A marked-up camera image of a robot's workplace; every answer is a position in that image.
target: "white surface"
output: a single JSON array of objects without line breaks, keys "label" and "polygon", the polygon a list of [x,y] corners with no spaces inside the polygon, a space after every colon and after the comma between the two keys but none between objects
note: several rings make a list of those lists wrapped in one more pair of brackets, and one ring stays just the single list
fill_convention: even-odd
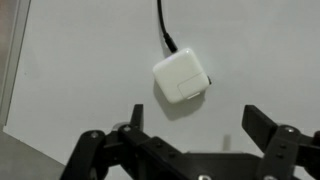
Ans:
[{"label": "white surface", "polygon": [[[197,52],[213,77],[204,96],[175,106],[152,76],[167,52],[155,1],[33,0],[6,132],[62,163],[81,133],[109,132],[135,103],[145,105],[145,131],[182,151],[260,154],[240,127],[245,104],[311,135],[320,127],[319,7],[317,0],[165,3],[179,48]],[[126,179],[118,176],[110,179]]]},{"label": "white surface", "polygon": [[154,78],[167,100],[174,104],[206,90],[209,80],[199,59],[183,49],[153,67]]}]

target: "black cable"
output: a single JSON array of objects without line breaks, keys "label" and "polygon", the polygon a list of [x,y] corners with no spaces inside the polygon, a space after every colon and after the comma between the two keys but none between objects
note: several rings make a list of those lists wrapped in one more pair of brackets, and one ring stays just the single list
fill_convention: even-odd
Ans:
[{"label": "black cable", "polygon": [[176,46],[176,44],[174,43],[173,39],[170,37],[169,33],[166,30],[166,26],[164,25],[164,21],[163,21],[163,13],[162,13],[162,1],[158,0],[158,15],[159,15],[159,22],[160,22],[160,26],[161,26],[161,30],[163,33],[163,38],[168,46],[168,48],[170,49],[170,51],[172,53],[177,52],[178,48]]}]

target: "white power adapter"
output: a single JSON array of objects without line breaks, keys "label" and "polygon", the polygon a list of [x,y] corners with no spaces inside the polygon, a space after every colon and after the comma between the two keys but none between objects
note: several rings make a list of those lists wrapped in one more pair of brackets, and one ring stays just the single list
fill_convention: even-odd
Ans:
[{"label": "white power adapter", "polygon": [[183,49],[153,68],[156,82],[170,103],[191,99],[211,84],[191,49]]}]

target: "charger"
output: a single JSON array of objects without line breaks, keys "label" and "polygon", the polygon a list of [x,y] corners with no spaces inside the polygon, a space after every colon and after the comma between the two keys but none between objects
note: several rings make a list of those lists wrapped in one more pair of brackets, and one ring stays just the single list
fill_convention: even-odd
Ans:
[{"label": "charger", "polygon": [[196,97],[209,87],[211,80],[192,49],[178,51],[165,28],[161,0],[158,0],[158,13],[165,43],[173,54],[156,64],[153,74],[167,100],[173,104]]}]

